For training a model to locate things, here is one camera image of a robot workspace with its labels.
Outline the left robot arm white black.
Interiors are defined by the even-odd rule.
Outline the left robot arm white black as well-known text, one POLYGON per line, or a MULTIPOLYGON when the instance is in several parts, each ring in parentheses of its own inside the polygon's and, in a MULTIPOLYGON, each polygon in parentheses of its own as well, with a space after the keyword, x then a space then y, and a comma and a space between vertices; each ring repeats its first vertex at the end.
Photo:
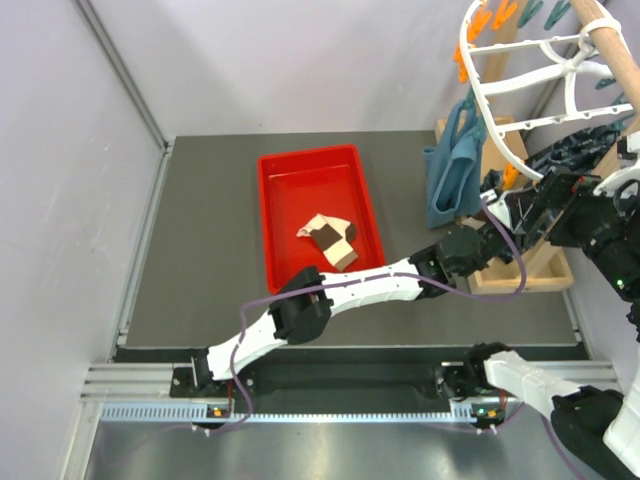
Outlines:
POLYGON ((256 321, 242 318, 238 334, 193 355, 192 384, 203 395, 216 396, 249 364, 282 346, 319 338, 329 321, 346 311, 458 294, 457 278, 485 269, 504 249, 522 265, 511 227, 493 214, 487 219, 478 229, 455 225, 433 245, 382 267, 336 274, 303 268, 277 294, 240 307, 240 314, 263 308, 256 321))

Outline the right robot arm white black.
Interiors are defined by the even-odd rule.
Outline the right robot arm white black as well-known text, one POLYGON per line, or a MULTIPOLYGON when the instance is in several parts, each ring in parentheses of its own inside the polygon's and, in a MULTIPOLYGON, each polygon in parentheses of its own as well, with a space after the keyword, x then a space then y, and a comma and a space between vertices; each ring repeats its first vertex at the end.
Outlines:
MULTIPOLYGON (((639 323, 639 181, 601 180, 559 172, 534 187, 501 197, 509 225, 491 217, 481 228, 457 225, 436 244, 447 273, 467 276, 529 233, 540 216, 559 214, 545 238, 579 249, 629 304, 639 323)), ((565 380, 534 366, 506 345, 480 343, 463 358, 467 389, 487 396, 505 390, 548 419, 574 456, 606 479, 639 476, 639 384, 625 394, 565 380)))

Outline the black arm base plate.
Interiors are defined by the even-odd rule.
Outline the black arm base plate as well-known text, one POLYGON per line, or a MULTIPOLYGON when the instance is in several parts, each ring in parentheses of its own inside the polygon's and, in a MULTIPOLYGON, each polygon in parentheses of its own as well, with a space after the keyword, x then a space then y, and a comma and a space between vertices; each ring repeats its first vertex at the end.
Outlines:
POLYGON ((239 380, 215 380, 193 367, 173 370, 172 398, 240 398, 245 388, 251 398, 262 399, 280 392, 400 391, 422 398, 454 398, 483 395, 495 388, 460 362, 433 363, 271 363, 254 365, 239 380))

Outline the pink brown patterned sock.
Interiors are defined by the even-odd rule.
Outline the pink brown patterned sock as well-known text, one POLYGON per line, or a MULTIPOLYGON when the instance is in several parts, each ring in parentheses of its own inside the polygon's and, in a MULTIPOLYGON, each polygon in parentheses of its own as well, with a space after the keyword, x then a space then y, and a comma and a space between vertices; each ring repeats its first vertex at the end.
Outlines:
POLYGON ((351 221, 316 214, 297 231, 296 236, 311 238, 328 263, 340 272, 359 258, 352 246, 356 226, 351 221))

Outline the dark patterned sock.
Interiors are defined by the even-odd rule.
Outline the dark patterned sock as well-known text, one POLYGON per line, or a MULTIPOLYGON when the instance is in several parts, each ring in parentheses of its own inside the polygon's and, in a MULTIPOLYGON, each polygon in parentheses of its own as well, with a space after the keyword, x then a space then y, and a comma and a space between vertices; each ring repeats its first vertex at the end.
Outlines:
POLYGON ((614 144, 620 129, 613 124, 578 130, 531 154, 530 168, 546 175, 552 167, 566 167, 574 173, 590 173, 614 144))

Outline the blue sock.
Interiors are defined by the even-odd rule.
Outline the blue sock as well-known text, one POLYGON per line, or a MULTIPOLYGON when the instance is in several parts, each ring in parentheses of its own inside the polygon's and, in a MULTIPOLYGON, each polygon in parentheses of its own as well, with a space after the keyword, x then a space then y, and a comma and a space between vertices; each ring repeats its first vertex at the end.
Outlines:
POLYGON ((480 211, 486 130, 473 100, 452 108, 434 147, 423 150, 426 167, 426 225, 439 228, 480 211))

